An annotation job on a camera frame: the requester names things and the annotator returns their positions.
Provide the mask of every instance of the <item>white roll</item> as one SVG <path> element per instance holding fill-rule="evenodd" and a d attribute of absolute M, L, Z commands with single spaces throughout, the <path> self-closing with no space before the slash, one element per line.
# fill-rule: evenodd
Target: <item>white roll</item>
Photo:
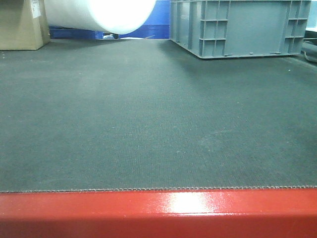
<path fill-rule="evenodd" d="M 49 25 L 127 34 L 150 16 L 156 0 L 45 0 Z"/>

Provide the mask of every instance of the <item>red metal frame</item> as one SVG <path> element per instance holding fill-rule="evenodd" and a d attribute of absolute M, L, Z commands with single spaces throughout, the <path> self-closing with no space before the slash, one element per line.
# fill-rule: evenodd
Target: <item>red metal frame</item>
<path fill-rule="evenodd" d="M 0 193 L 1 238 L 315 238 L 317 189 Z"/>

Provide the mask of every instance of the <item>brown cardboard box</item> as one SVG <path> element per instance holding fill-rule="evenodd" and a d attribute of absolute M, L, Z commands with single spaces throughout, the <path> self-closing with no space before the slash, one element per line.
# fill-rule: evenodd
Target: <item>brown cardboard box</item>
<path fill-rule="evenodd" d="M 0 50 L 37 50 L 49 41 L 44 0 L 0 0 Z"/>

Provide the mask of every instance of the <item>blue plastic crate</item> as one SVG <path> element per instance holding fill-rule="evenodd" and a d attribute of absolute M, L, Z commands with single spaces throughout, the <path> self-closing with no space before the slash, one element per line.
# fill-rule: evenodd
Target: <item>blue plastic crate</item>
<path fill-rule="evenodd" d="M 134 32 L 120 35 L 120 38 L 124 37 L 169 39 L 169 25 L 143 25 Z"/>
<path fill-rule="evenodd" d="M 157 0 L 155 7 L 144 25 L 169 25 L 170 0 Z"/>
<path fill-rule="evenodd" d="M 50 27 L 52 39 L 103 39 L 102 31 Z"/>

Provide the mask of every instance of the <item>gray carpet mat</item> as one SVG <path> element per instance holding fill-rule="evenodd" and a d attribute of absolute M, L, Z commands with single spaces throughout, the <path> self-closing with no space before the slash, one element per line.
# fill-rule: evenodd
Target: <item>gray carpet mat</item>
<path fill-rule="evenodd" d="M 0 54 L 0 191 L 317 186 L 317 67 L 168 40 Z"/>

